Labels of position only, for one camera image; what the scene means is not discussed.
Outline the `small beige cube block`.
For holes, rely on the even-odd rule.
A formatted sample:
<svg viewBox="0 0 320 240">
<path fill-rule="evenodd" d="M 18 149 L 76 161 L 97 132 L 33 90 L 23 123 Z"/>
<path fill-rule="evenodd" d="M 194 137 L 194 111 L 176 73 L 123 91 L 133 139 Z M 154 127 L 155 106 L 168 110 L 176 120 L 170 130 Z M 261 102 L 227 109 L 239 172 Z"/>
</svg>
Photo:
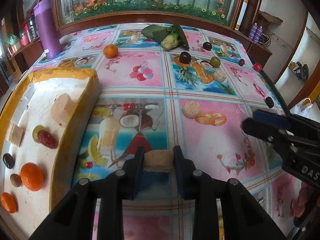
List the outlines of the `small beige cube block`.
<svg viewBox="0 0 320 240">
<path fill-rule="evenodd" d="M 173 168 L 173 150 L 151 150 L 144 153 L 144 171 L 170 172 Z"/>
</svg>

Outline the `beige round block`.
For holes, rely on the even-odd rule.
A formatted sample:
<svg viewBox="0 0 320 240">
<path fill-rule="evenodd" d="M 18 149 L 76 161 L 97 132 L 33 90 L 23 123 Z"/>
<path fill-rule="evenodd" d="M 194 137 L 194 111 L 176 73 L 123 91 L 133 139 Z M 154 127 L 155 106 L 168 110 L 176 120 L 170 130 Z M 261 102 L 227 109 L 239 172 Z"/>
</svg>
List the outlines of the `beige round block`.
<svg viewBox="0 0 320 240">
<path fill-rule="evenodd" d="M 200 104 L 196 101 L 188 101 L 182 106 L 182 113 L 188 119 L 195 119 L 200 112 Z"/>
<path fill-rule="evenodd" d="M 216 80 L 218 83 L 223 83 L 225 79 L 227 78 L 227 75 L 223 70 L 216 70 L 213 74 L 214 80 Z"/>
</svg>

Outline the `red date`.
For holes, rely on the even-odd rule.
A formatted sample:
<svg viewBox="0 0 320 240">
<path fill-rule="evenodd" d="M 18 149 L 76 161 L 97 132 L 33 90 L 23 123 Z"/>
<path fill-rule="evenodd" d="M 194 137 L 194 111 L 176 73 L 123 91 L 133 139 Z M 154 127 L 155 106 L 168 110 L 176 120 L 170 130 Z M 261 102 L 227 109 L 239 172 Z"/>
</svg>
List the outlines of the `red date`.
<svg viewBox="0 0 320 240">
<path fill-rule="evenodd" d="M 57 140 L 46 130 L 41 130 L 37 134 L 40 143 L 48 148 L 55 149 L 58 146 Z"/>
</svg>

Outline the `large beige hexagonal block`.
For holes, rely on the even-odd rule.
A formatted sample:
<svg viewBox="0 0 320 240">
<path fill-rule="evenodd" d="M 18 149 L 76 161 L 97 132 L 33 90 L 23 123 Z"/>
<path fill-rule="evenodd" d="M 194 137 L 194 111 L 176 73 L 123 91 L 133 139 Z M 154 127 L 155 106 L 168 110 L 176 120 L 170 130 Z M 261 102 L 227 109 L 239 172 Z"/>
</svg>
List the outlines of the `large beige hexagonal block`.
<svg viewBox="0 0 320 240">
<path fill-rule="evenodd" d="M 75 108 L 76 103 L 67 93 L 63 93 L 54 101 L 50 110 L 50 115 L 56 123 L 62 127 L 66 127 Z"/>
</svg>

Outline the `large orange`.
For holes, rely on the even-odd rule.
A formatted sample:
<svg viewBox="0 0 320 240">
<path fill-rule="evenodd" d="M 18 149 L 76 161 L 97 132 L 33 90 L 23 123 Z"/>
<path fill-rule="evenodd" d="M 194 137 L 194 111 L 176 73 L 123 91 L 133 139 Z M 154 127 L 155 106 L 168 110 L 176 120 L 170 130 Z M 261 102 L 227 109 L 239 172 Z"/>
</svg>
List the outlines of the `large orange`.
<svg viewBox="0 0 320 240">
<path fill-rule="evenodd" d="M 34 163 L 26 163 L 21 167 L 20 177 L 23 185 L 30 191 L 39 191 L 44 185 L 42 170 Z"/>
</svg>

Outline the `brown longan fruit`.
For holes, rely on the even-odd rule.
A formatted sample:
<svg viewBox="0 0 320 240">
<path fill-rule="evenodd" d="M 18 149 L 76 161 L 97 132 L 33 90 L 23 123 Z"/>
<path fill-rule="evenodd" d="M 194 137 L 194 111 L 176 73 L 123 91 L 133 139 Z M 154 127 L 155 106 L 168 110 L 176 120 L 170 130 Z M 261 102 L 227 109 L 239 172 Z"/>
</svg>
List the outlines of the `brown longan fruit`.
<svg viewBox="0 0 320 240">
<path fill-rule="evenodd" d="M 21 177 L 15 173 L 10 175 L 10 182 L 14 187 L 20 187 L 22 185 Z"/>
</svg>

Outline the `dark plum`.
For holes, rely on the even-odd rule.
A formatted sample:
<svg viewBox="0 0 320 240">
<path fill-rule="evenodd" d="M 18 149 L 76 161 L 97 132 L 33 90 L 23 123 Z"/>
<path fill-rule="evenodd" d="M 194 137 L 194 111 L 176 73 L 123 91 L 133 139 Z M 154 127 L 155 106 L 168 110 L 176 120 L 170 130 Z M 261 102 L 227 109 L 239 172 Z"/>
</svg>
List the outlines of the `dark plum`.
<svg viewBox="0 0 320 240">
<path fill-rule="evenodd" d="M 12 169 L 15 166 L 15 159 L 9 153 L 3 155 L 3 163 L 8 169 Z"/>
</svg>

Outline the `beige cylinder block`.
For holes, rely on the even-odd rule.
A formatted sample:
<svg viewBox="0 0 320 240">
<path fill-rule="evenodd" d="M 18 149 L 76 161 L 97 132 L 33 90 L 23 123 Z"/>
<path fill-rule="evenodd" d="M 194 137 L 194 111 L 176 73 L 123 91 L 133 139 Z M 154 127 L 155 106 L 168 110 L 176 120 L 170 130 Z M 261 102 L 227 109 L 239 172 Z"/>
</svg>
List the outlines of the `beige cylinder block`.
<svg viewBox="0 0 320 240">
<path fill-rule="evenodd" d="M 6 141 L 20 147 L 22 138 L 24 135 L 24 129 L 17 126 L 15 123 L 11 123 L 7 130 Z"/>
</svg>

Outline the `medium orange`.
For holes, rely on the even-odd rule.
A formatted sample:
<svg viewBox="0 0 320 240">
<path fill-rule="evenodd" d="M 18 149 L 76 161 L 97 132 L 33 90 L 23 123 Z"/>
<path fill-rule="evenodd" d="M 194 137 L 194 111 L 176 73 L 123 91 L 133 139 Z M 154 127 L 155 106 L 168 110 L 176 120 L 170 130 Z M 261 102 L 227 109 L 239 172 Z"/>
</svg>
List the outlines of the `medium orange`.
<svg viewBox="0 0 320 240">
<path fill-rule="evenodd" d="M 1 194 L 1 203 L 8 213 L 15 213 L 17 211 L 16 200 L 11 194 L 3 192 Z"/>
</svg>

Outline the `dark wrinkled prune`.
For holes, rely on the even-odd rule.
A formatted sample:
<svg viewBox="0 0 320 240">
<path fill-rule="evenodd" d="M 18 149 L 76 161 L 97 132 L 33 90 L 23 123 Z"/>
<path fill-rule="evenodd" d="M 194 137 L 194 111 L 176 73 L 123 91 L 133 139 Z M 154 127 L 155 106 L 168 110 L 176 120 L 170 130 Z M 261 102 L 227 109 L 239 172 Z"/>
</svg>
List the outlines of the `dark wrinkled prune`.
<svg viewBox="0 0 320 240">
<path fill-rule="evenodd" d="M 268 108 L 273 108 L 274 107 L 274 101 L 270 96 L 265 98 L 265 103 L 268 106 Z"/>
</svg>

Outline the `red cherry tomato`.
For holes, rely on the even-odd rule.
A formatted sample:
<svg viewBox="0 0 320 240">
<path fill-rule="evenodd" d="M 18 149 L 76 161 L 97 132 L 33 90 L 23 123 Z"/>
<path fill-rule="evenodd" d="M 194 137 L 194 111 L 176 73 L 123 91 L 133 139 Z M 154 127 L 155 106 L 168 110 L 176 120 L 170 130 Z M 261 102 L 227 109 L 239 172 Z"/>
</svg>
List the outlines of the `red cherry tomato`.
<svg viewBox="0 0 320 240">
<path fill-rule="evenodd" d="M 256 72 L 260 72 L 263 68 L 262 68 L 261 64 L 255 63 L 255 64 L 253 64 L 253 69 L 254 69 Z"/>
</svg>

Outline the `colourful patterned tablecloth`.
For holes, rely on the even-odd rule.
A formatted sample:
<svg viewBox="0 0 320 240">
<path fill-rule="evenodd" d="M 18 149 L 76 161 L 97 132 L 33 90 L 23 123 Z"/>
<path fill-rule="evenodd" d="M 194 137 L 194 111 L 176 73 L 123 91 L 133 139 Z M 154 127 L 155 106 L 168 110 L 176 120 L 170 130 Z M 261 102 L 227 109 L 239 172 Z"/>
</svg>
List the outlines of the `colourful patterned tablecloth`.
<svg viewBox="0 0 320 240">
<path fill-rule="evenodd" d="M 142 34 L 145 24 L 113 24 L 67 34 L 63 50 L 48 60 L 44 56 L 33 71 L 48 67 L 91 68 L 97 72 L 101 94 L 87 123 L 72 183 L 87 177 L 104 178 L 122 168 L 139 145 L 149 150 L 178 145 L 195 166 L 218 180 L 236 178 L 271 216 L 284 235 L 292 239 L 293 205 L 300 181 L 281 169 L 281 157 L 271 144 L 242 131 L 241 123 L 257 109 L 271 113 L 284 107 L 264 77 L 253 69 L 243 45 L 230 37 L 194 27 L 183 27 L 191 55 L 181 64 L 181 48 L 165 51 Z M 204 42 L 212 50 L 203 49 Z M 118 55 L 108 59 L 103 49 L 114 44 Z M 209 62 L 216 56 L 219 68 Z M 244 59 L 245 64 L 238 64 Z M 214 80 L 223 70 L 223 83 Z M 200 104 L 195 119 L 182 113 L 188 101 Z"/>
</svg>

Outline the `purple spray bottles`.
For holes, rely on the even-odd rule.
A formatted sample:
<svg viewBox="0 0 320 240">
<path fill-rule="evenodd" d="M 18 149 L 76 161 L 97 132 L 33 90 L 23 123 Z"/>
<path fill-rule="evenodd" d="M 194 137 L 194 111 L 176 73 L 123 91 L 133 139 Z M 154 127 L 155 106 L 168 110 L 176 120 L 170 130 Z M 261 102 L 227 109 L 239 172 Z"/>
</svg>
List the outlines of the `purple spray bottles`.
<svg viewBox="0 0 320 240">
<path fill-rule="evenodd" d="M 262 26 L 259 26 L 257 23 L 251 26 L 248 37 L 254 42 L 258 43 L 260 37 L 263 34 Z"/>
</svg>

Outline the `small far tangerine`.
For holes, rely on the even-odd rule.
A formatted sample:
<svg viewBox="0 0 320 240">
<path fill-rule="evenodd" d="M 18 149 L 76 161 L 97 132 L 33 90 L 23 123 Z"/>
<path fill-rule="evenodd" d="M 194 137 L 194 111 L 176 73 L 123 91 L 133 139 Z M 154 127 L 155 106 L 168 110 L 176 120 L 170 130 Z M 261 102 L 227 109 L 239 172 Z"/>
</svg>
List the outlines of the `small far tangerine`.
<svg viewBox="0 0 320 240">
<path fill-rule="evenodd" d="M 114 44 L 109 44 L 103 49 L 103 54 L 108 59 L 114 58 L 118 55 L 118 48 Z"/>
</svg>

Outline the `purple thermos bottle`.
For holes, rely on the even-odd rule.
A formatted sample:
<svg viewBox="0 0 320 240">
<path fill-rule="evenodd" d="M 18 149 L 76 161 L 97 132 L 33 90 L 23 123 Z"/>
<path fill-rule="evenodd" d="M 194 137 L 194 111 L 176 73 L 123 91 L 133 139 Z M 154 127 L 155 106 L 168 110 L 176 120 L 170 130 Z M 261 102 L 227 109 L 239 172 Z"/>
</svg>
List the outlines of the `purple thermos bottle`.
<svg viewBox="0 0 320 240">
<path fill-rule="evenodd" d="M 34 7 L 35 22 L 46 58 L 52 59 L 62 51 L 56 30 L 52 0 L 42 0 Z"/>
</svg>

